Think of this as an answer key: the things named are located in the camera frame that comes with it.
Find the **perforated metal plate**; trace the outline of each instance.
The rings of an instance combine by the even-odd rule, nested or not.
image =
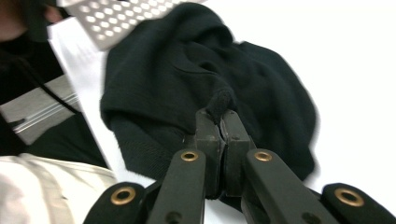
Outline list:
[[[77,2],[66,10],[78,19],[96,46],[104,50],[119,43],[139,22],[160,18],[182,2],[187,0],[90,0]]]

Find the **black cable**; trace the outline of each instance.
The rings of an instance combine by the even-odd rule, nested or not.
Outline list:
[[[26,78],[28,78],[32,83],[34,83],[37,87],[41,88],[46,94],[48,94],[50,97],[52,97],[59,104],[63,105],[70,112],[72,112],[74,114],[79,113],[79,111],[76,110],[73,106],[66,103],[59,96],[57,96],[53,91],[51,91],[44,84],[44,82],[41,80],[39,74],[35,71],[35,69],[28,62],[26,62],[25,59],[18,57],[18,59],[15,62],[20,65],[18,67],[21,69],[21,72],[23,73],[23,75]]]

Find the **beige fabric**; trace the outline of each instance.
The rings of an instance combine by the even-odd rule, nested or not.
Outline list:
[[[0,157],[0,223],[82,223],[111,171],[30,154]]]

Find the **black towel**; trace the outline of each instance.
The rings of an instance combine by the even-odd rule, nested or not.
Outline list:
[[[127,169],[164,176],[204,107],[214,121],[235,110],[257,147],[301,179],[313,171],[316,111],[307,91],[277,53],[235,43],[207,7],[185,3],[143,21],[109,52],[101,112]]]

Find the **white table surface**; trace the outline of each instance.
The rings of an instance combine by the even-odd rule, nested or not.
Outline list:
[[[220,15],[235,40],[282,55],[310,92],[319,114],[312,144],[318,167],[305,184],[318,192],[330,183],[352,185],[396,215],[396,2],[208,0],[205,5]],[[117,141],[100,120],[106,52],[73,18],[50,32],[117,179],[150,184],[125,170]],[[205,223],[244,220],[214,202],[206,203]]]

